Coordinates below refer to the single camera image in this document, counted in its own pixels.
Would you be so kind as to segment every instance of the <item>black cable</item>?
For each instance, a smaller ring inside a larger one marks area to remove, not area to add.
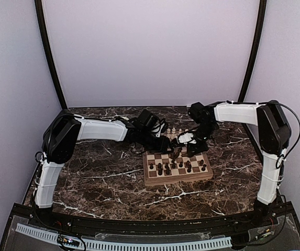
[[[282,227],[281,227],[281,229],[279,230],[279,232],[277,232],[277,234],[275,234],[275,235],[273,236],[273,238],[269,239],[268,241],[266,241],[266,242],[264,242],[264,243],[256,243],[256,244],[253,244],[253,242],[259,240],[259,239],[253,239],[253,240],[251,240],[251,241],[249,241],[249,242],[246,242],[246,243],[243,243],[243,244],[232,243],[233,246],[262,246],[262,245],[265,245],[265,244],[267,244],[267,243],[273,241],[275,238],[277,238],[277,237],[281,234],[282,230],[285,228],[285,225],[286,225],[286,218],[287,218],[287,200],[286,200],[286,196],[285,196],[285,195],[280,195],[280,196],[283,197],[283,198],[284,198],[284,201],[285,201],[285,219],[284,219],[284,223],[282,224]]]
[[[81,237],[79,237],[78,234],[73,234],[73,233],[70,233],[68,231],[65,231],[65,230],[62,230],[62,229],[56,229],[55,227],[52,227],[52,226],[48,226],[46,225],[45,223],[43,223],[41,221],[41,219],[38,217],[38,214],[37,214],[37,211],[36,211],[36,203],[35,203],[35,198],[36,198],[36,193],[34,192],[31,196],[31,207],[32,207],[32,212],[34,214],[34,216],[36,217],[36,219],[39,221],[40,224],[42,224],[45,228],[47,229],[50,229],[50,230],[55,230],[57,231],[57,233],[60,235],[60,233],[64,233],[64,234],[67,234],[69,235],[70,237],[75,237],[77,239],[79,239],[82,244],[83,244],[83,250],[86,251],[87,250],[87,247],[86,247],[86,243],[82,240]]]
[[[158,133],[158,132],[160,132],[160,128],[161,128],[161,126],[163,125],[163,124],[165,124],[166,123],[166,119],[162,119],[162,120],[160,120],[159,121],[159,125],[158,126],[156,126],[156,127],[154,127],[154,128],[152,128],[152,131],[151,131],[151,133],[152,134],[155,134],[155,133]]]
[[[185,131],[185,132],[180,133],[180,134],[176,137],[178,143],[179,143],[179,137],[181,137],[182,135],[184,135],[184,134],[186,134],[186,133],[189,133],[189,132],[191,132],[191,131],[197,129],[198,127],[199,127],[199,125],[196,126],[196,127],[194,127],[194,128],[189,129],[188,131]],[[194,135],[193,135],[193,137],[192,137],[191,140],[189,140],[188,142],[184,142],[184,144],[190,143],[190,142],[192,142],[193,140],[194,140]]]
[[[42,159],[42,160],[43,160],[44,154],[43,154],[42,151],[38,151],[38,152],[35,154],[35,161],[36,161],[37,163],[40,163],[40,159],[37,158],[38,154],[41,154],[41,158],[40,158],[40,159]]]
[[[299,119],[298,115],[297,115],[290,107],[288,107],[287,105],[284,105],[284,104],[278,103],[278,102],[271,102],[271,101],[269,101],[269,102],[261,102],[261,103],[255,103],[255,102],[252,103],[252,102],[230,102],[230,101],[227,100],[227,103],[233,104],[233,105],[239,105],[239,104],[246,104],[246,105],[256,105],[256,104],[258,104],[258,105],[267,105],[267,104],[273,104],[273,105],[279,105],[279,106],[282,106],[282,107],[286,108],[288,111],[290,111],[290,112],[295,116],[295,118],[296,118],[296,120],[297,120],[297,123],[298,123],[298,126],[299,126],[299,133],[298,133],[298,136],[297,136],[297,139],[296,139],[294,145],[293,145],[293,146],[291,147],[291,149],[286,153],[286,155],[281,154],[281,155],[278,157],[278,159],[276,160],[276,168],[277,168],[277,169],[280,168],[280,167],[281,167],[281,164],[278,165],[278,164],[279,164],[279,160],[280,160],[281,158],[283,158],[283,160],[286,159],[286,158],[288,157],[288,155],[290,154],[290,152],[296,147],[296,145],[298,144],[298,142],[299,142],[299,140],[300,140],[300,119]]]

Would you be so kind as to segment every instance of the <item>brown marble surface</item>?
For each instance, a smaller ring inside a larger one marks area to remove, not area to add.
[[[73,113],[99,118],[136,117],[144,108],[81,108]],[[196,126],[186,107],[148,107],[170,128]],[[186,220],[251,211],[262,166],[237,123],[220,123],[208,141],[214,177],[208,181],[145,187],[142,156],[128,143],[77,142],[61,171],[53,210],[71,215],[115,220]],[[25,204],[29,204],[32,189]]]

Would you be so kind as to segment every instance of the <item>white cable channel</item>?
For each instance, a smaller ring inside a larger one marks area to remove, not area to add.
[[[35,228],[29,225],[17,223],[16,232],[30,236],[41,241],[59,245],[57,243],[58,234],[56,231],[47,231]],[[80,242],[77,250],[84,250],[83,243],[75,237],[69,237]],[[82,238],[86,243],[88,251],[204,251],[218,250],[226,247],[231,247],[231,237],[219,239],[210,239],[198,242],[171,243],[171,244],[133,244],[133,243],[115,243],[101,242],[91,239]],[[75,246],[64,244],[65,247],[75,248]]]

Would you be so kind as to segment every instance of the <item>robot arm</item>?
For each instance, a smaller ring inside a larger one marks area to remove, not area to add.
[[[283,157],[291,136],[291,128],[277,101],[262,104],[217,102],[208,106],[191,105],[188,114],[199,124],[196,131],[178,136],[178,144],[187,144],[193,156],[208,150],[207,139],[217,128],[217,121],[246,123],[258,126],[259,145],[263,155],[263,171],[257,200],[268,205],[276,198],[276,189],[283,175]]]
[[[50,208],[62,167],[73,155],[79,140],[100,139],[135,142],[147,151],[168,153],[173,150],[170,140],[160,135],[167,129],[165,120],[148,110],[130,120],[86,118],[62,110],[43,135],[41,169],[36,179],[35,204],[39,209]]]

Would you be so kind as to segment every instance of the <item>light purple wall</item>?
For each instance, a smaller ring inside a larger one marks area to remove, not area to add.
[[[36,20],[33,0],[0,1],[0,241],[42,134],[60,111]]]
[[[44,0],[69,107],[236,99],[258,0]]]
[[[300,1],[269,1],[259,53],[247,101],[277,99],[300,117]],[[286,113],[293,129],[298,126]],[[281,191],[294,204],[300,220],[300,143],[285,164]]]

